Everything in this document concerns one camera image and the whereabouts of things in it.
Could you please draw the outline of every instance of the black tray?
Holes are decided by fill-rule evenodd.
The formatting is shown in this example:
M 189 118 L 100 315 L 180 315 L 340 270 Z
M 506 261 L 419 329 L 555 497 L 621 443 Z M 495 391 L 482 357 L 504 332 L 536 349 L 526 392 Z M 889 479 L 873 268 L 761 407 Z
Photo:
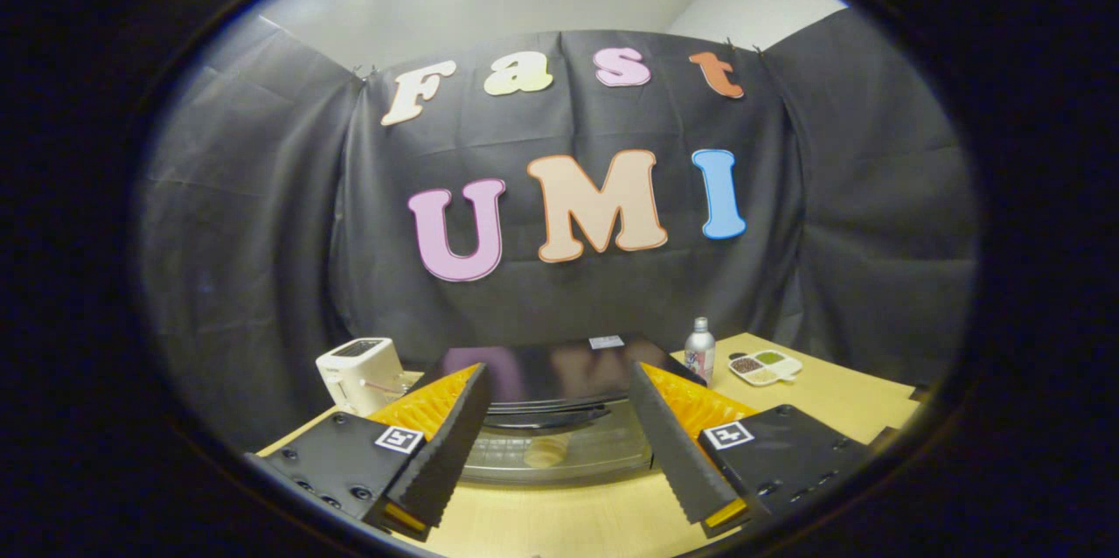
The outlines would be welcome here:
M 699 376 L 638 332 L 622 347 L 595 348 L 587 339 L 520 347 L 451 348 L 413 389 L 471 363 L 487 363 L 493 384 L 490 415 L 572 412 L 620 401 L 629 394 L 629 367 L 640 361 L 696 384 Z

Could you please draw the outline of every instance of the sectioned dish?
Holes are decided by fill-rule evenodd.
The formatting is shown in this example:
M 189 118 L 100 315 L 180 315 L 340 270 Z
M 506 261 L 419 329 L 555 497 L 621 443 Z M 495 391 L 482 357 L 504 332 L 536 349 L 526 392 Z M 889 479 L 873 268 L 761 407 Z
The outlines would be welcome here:
M 782 351 L 759 351 L 731 359 L 731 371 L 751 386 L 770 386 L 777 381 L 793 381 L 803 363 Z

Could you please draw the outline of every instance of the white toaster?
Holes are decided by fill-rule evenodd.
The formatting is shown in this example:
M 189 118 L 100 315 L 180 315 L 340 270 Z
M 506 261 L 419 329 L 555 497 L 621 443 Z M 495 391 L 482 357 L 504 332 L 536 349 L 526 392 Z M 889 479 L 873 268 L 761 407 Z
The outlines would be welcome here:
M 366 417 L 403 394 L 404 367 L 393 340 L 360 338 L 314 360 L 339 409 Z

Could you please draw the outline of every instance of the blue letter i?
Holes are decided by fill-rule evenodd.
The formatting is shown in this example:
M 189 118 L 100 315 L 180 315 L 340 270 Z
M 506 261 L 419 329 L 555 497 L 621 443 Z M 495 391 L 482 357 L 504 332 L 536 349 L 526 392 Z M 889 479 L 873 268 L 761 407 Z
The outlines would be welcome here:
M 734 154 L 725 149 L 700 149 L 692 154 L 692 163 L 703 171 L 707 187 L 707 223 L 703 233 L 707 239 L 730 239 L 746 230 L 746 223 L 739 216 L 734 200 Z

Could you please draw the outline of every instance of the foam letter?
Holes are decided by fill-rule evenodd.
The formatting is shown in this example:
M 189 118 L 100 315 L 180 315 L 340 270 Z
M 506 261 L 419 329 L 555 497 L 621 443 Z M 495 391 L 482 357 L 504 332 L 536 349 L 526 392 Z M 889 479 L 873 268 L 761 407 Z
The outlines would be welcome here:
M 696 53 L 692 57 L 688 57 L 693 64 L 698 64 L 703 68 L 703 77 L 707 79 L 707 85 L 711 89 L 722 94 L 723 96 L 730 96 L 731 98 L 742 98 L 743 92 L 742 86 L 732 84 L 727 81 L 727 73 L 733 73 L 734 68 L 731 67 L 726 62 L 721 62 L 718 57 L 715 57 L 714 53 Z
M 451 283 L 479 280 L 501 262 L 501 224 L 498 220 L 497 199 L 505 192 L 500 179 L 479 179 L 462 188 L 462 195 L 474 205 L 478 228 L 478 250 L 469 256 L 455 255 L 446 239 L 446 215 L 443 208 L 451 204 L 451 191 L 435 188 L 417 192 L 408 199 L 408 208 L 416 216 L 416 240 L 423 266 L 439 278 Z
M 524 92 L 536 92 L 552 85 L 552 75 L 548 75 L 548 58 L 543 53 L 535 50 L 521 50 L 507 55 L 490 65 L 490 70 L 495 70 L 486 79 L 486 92 L 492 96 L 510 94 L 523 89 Z
M 547 155 L 529 162 L 528 174 L 539 180 L 544 192 L 548 239 L 539 250 L 542 262 L 571 262 L 583 254 L 583 244 L 572 236 L 571 219 L 579 223 L 583 235 L 599 252 L 609 246 L 619 215 L 622 228 L 614 243 L 622 250 L 664 246 L 668 231 L 657 220 L 652 197 L 655 163 L 657 159 L 651 151 L 619 151 L 610 161 L 600 191 L 571 155 Z
M 730 239 L 746 230 L 746 223 L 739 216 L 734 200 L 734 154 L 723 149 L 700 149 L 692 154 L 692 163 L 703 171 L 707 187 L 707 223 L 703 233 L 707 239 Z
M 448 59 L 433 66 L 408 70 L 396 77 L 396 96 L 393 106 L 380 119 L 380 124 L 388 126 L 411 119 L 416 119 L 423 106 L 416 103 L 416 96 L 423 95 L 424 101 L 431 101 L 439 89 L 439 76 L 450 77 L 454 74 L 454 62 Z
M 600 83 L 610 87 L 641 85 L 652 78 L 649 68 L 641 64 L 641 54 L 632 48 L 603 48 L 594 54 L 594 73 Z

